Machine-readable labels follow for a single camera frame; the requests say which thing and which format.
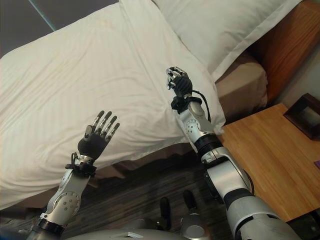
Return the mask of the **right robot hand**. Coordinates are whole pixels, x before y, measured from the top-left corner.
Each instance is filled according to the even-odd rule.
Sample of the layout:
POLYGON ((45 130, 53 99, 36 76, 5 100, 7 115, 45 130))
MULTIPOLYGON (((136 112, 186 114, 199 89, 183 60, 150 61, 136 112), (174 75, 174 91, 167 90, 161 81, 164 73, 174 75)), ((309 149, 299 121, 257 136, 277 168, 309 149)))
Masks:
POLYGON ((167 86, 169 90, 173 90, 177 97, 191 95, 193 84, 184 70, 177 66, 166 69, 167 86))

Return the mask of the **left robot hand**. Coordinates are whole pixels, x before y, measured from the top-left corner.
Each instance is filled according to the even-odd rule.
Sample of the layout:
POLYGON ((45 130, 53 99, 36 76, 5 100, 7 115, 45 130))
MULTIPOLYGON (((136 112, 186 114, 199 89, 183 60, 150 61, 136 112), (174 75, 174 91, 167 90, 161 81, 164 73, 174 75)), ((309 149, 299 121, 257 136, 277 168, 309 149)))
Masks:
POLYGON ((77 144, 82 158, 95 161, 100 157, 120 126, 117 118, 112 111, 102 110, 93 123, 87 125, 83 138, 77 144))

